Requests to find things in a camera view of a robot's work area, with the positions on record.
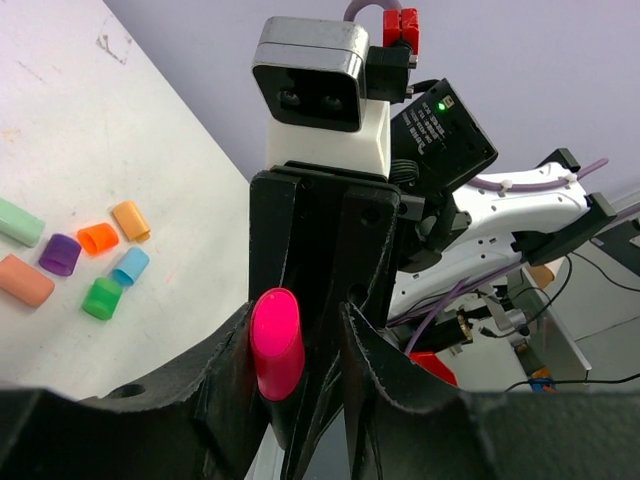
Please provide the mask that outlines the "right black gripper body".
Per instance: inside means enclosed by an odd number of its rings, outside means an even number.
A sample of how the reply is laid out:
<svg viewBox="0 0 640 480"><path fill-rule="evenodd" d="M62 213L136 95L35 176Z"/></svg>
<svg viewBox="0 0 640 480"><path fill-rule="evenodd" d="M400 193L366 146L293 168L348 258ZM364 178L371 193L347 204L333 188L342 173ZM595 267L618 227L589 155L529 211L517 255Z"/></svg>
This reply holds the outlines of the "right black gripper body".
<svg viewBox="0 0 640 480"><path fill-rule="evenodd" d="M395 187L315 168L276 167L251 182L249 295L256 304L272 288L290 290L305 347L286 479L305 475L326 427L344 416L341 305L356 307L386 340L399 207Z"/></svg>

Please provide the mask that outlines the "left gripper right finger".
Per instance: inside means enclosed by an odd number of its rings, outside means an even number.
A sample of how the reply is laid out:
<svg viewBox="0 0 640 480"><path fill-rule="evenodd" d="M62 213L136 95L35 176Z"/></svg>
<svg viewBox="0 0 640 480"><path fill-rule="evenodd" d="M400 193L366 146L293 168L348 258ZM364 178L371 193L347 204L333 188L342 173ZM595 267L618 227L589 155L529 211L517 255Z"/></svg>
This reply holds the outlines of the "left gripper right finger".
<svg viewBox="0 0 640 480"><path fill-rule="evenodd" d="M464 391L340 313L352 478L638 478L637 394Z"/></svg>

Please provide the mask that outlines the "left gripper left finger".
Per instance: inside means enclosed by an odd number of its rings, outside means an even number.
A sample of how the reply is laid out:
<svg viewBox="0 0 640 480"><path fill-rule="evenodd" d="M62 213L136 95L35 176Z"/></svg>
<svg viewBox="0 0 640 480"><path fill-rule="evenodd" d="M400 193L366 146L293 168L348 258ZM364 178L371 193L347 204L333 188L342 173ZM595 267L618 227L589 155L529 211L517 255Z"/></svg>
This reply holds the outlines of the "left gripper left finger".
<svg viewBox="0 0 640 480"><path fill-rule="evenodd" d="M244 478L267 425L249 355L252 307L102 398L2 387L2 478Z"/></svg>

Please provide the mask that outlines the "pink cap black highlighter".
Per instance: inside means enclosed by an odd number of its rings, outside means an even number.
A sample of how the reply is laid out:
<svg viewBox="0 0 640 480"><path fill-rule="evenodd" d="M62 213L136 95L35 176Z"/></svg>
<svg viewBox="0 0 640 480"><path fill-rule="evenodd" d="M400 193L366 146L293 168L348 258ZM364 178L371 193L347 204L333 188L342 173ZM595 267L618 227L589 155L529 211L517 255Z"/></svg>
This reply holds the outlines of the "pink cap black highlighter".
<svg viewBox="0 0 640 480"><path fill-rule="evenodd" d="M305 372L305 347L296 296L272 288L257 300L250 319L257 386L279 447L287 449Z"/></svg>

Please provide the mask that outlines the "green neon cap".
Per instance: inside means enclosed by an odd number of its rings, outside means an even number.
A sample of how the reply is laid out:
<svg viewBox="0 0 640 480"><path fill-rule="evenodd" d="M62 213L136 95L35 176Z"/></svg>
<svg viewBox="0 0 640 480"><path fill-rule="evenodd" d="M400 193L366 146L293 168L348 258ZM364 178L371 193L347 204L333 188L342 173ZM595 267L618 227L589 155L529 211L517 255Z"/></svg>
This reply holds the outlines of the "green neon cap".
<svg viewBox="0 0 640 480"><path fill-rule="evenodd" d="M99 320L110 320L123 294L123 287L107 277L98 277L91 285L81 308Z"/></svg>

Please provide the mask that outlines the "light blue cap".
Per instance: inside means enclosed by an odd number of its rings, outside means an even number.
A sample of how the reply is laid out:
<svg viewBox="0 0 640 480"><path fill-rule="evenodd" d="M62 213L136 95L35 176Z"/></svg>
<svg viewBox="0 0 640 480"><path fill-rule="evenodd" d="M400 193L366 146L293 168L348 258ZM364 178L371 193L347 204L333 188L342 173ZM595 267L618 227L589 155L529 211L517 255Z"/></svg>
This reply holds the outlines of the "light blue cap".
<svg viewBox="0 0 640 480"><path fill-rule="evenodd" d="M149 256L140 248L130 248L114 266L112 279L122 287L133 286L150 263Z"/></svg>

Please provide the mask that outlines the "yellow pastel cap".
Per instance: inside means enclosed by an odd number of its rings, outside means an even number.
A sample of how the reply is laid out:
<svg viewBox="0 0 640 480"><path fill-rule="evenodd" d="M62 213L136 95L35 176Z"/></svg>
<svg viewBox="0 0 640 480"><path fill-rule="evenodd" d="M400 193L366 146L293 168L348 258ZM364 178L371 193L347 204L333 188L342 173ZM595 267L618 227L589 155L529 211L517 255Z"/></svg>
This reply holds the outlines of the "yellow pastel cap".
<svg viewBox="0 0 640 480"><path fill-rule="evenodd" d="M143 243L150 239L151 228L135 202L121 202L113 207L111 214L128 241Z"/></svg>

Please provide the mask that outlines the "orange neon cap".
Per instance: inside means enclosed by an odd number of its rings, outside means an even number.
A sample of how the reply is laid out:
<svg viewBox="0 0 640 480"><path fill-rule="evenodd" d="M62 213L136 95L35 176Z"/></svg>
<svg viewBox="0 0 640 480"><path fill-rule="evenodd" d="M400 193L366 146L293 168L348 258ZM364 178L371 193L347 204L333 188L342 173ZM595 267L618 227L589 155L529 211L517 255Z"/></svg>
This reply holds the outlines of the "orange neon cap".
<svg viewBox="0 0 640 480"><path fill-rule="evenodd" d="M81 247L91 256L102 254L119 244L117 232L106 222L78 230L76 238Z"/></svg>

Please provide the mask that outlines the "purple cap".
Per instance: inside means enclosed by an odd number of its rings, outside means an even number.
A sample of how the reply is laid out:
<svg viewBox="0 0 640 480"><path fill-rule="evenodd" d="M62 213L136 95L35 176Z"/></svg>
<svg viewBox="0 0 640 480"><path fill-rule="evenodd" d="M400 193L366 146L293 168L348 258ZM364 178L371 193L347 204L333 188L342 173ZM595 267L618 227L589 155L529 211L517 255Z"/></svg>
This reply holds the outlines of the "purple cap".
<svg viewBox="0 0 640 480"><path fill-rule="evenodd" d="M53 234L38 263L52 274L69 277L74 273L81 250L81 245L73 238L63 234Z"/></svg>

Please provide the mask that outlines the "orange pastel cap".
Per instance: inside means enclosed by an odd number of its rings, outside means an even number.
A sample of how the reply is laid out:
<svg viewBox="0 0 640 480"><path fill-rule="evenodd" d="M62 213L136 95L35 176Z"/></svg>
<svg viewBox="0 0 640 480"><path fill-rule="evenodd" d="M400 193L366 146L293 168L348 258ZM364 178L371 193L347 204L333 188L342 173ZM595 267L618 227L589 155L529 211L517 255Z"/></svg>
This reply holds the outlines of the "orange pastel cap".
<svg viewBox="0 0 640 480"><path fill-rule="evenodd" d="M1 289L31 307L41 306L53 293L54 282L15 255L1 260Z"/></svg>

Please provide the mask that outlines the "green pastel cap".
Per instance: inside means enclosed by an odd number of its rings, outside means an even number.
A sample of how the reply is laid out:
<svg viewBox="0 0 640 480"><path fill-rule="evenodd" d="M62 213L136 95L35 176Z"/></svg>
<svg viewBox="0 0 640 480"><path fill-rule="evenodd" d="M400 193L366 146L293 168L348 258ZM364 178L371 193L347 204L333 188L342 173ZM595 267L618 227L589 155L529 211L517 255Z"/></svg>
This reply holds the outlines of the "green pastel cap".
<svg viewBox="0 0 640 480"><path fill-rule="evenodd" d="M5 199L1 199L0 224L3 235L30 248L39 243L46 226L43 220Z"/></svg>

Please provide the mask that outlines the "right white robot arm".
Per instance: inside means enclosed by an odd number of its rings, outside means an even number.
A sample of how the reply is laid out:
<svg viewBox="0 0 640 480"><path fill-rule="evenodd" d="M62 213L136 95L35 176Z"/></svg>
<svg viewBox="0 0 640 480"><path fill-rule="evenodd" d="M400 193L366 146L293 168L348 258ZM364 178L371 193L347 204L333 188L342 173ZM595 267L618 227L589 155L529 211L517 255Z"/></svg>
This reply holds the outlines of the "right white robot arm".
<svg viewBox="0 0 640 480"><path fill-rule="evenodd" d="M288 289L301 312L287 366L302 381L283 475L301 478L348 366L349 336L428 321L522 264L564 255L610 223L565 149L535 169L484 177L497 150L445 80L414 85L259 67L275 127L250 185L249 295Z"/></svg>

